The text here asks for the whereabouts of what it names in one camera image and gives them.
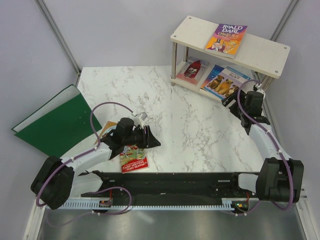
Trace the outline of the Why Do Dogs Bark book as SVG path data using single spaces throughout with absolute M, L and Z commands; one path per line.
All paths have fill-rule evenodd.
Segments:
M 249 76 L 227 66 L 201 90 L 223 100 L 232 95 L 244 82 L 250 79 Z

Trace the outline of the Jane Eyre book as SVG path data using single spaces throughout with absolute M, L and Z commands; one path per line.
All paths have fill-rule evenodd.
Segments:
M 220 72 L 222 72 L 225 68 L 219 65 L 214 65 L 208 76 L 206 77 L 205 81 L 201 85 L 200 89 L 204 90 L 205 86 L 212 81 Z

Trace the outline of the Charlie Chocolate Factory book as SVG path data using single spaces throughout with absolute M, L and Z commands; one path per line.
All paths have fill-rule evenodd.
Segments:
M 204 51 L 213 55 L 234 59 L 247 28 L 247 25 L 220 23 L 209 39 Z

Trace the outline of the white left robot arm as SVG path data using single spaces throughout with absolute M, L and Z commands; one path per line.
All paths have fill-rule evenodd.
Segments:
M 30 187 L 36 195 L 36 205 L 58 209 L 70 197 L 77 183 L 81 183 L 75 178 L 87 169 L 118 156 L 125 146 L 136 145 L 140 149 L 161 146 L 150 127 L 144 123 L 146 117 L 146 113 L 142 112 L 133 119 L 121 118 L 116 127 L 100 138 L 96 145 L 76 156 L 48 157 Z

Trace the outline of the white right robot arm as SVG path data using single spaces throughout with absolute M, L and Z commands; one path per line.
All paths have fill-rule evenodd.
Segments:
M 254 141 L 264 159 L 259 173 L 236 173 L 229 191 L 235 197 L 246 191 L 261 201 L 293 204 L 300 200 L 304 165 L 293 160 L 273 134 L 270 121 L 262 115 L 264 95 L 251 90 L 237 90 L 222 100 L 225 107 L 240 119 L 241 126 Z

